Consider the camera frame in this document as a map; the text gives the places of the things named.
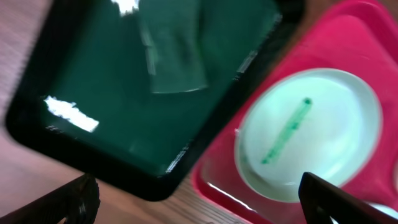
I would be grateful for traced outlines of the red plastic tray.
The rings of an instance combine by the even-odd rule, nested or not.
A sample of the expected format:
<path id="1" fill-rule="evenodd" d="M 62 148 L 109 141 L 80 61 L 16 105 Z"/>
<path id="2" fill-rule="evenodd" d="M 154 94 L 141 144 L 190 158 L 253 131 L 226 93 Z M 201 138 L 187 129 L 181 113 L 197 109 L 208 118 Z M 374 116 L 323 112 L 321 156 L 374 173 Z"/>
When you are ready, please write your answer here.
<path id="1" fill-rule="evenodd" d="M 249 223 L 305 221 L 299 199 L 271 200 L 243 182 L 234 162 L 234 144 L 245 113 L 261 92 L 287 76 L 315 68 L 352 73 L 376 92 L 382 109 L 377 148 L 360 172 L 340 188 L 366 202 L 397 209 L 397 22 L 377 1 L 334 5 L 260 81 L 192 172 L 192 184 L 203 198 Z"/>

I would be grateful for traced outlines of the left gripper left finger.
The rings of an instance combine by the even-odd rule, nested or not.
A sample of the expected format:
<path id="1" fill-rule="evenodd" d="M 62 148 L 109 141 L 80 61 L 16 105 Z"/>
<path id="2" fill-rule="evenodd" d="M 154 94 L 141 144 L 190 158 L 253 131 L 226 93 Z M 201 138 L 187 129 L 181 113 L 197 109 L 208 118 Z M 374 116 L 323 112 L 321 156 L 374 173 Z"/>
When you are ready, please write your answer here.
<path id="1" fill-rule="evenodd" d="M 94 224 L 99 206 L 98 183 L 84 174 L 1 217 L 1 224 Z"/>

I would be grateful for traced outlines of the black tray with green water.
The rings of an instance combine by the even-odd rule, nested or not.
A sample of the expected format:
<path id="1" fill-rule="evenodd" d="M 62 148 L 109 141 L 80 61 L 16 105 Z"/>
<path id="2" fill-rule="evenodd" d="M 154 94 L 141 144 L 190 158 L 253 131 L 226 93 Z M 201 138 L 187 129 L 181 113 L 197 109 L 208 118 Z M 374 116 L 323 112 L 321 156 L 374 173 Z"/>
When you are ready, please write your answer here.
<path id="1" fill-rule="evenodd" d="M 140 1 L 53 1 L 6 113 L 19 144 L 167 199 L 267 77 L 304 1 L 200 1 L 207 87 L 150 88 Z"/>

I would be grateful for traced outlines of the green sponge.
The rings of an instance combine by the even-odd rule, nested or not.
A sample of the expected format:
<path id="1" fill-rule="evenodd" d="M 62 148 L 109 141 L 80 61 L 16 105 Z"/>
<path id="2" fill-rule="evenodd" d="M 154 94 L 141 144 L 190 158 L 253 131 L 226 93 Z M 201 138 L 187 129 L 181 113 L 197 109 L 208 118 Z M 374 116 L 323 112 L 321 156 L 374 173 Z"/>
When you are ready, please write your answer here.
<path id="1" fill-rule="evenodd" d="M 207 87 L 198 43 L 200 6 L 196 0 L 139 2 L 141 37 L 153 93 L 182 93 Z"/>

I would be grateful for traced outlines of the light blue plate front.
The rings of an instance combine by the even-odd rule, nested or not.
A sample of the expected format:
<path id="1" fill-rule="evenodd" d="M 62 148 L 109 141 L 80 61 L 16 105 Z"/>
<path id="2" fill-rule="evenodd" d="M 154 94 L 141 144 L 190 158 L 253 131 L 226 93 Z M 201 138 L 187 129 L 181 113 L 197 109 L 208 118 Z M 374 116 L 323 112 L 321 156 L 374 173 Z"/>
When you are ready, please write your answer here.
<path id="1" fill-rule="evenodd" d="M 397 224 L 397 211 L 386 205 L 359 202 L 343 205 L 328 217 L 332 224 Z"/>

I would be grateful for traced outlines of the light blue plate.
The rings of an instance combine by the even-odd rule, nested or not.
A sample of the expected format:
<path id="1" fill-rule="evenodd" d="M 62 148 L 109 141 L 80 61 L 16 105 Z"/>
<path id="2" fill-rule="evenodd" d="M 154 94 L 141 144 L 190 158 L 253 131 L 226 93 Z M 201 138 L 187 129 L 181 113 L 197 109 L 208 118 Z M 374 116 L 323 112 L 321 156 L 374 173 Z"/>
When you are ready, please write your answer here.
<path id="1" fill-rule="evenodd" d="M 343 205 L 328 217 L 332 224 L 397 224 L 397 211 L 386 205 L 359 202 Z"/>
<path id="2" fill-rule="evenodd" d="M 297 202 L 302 175 L 342 186 L 372 158 L 382 131 L 374 89 L 352 73 L 315 68 L 264 90 L 236 133 L 234 162 L 258 195 Z"/>

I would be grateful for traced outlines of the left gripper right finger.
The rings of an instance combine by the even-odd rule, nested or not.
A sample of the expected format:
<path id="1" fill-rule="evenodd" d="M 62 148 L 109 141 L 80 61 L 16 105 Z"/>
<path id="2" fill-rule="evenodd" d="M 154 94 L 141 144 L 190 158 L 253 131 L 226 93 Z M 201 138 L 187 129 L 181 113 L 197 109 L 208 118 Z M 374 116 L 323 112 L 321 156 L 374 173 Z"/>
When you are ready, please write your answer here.
<path id="1" fill-rule="evenodd" d="M 308 224 L 397 224 L 396 218 L 310 172 L 303 174 L 298 196 Z"/>

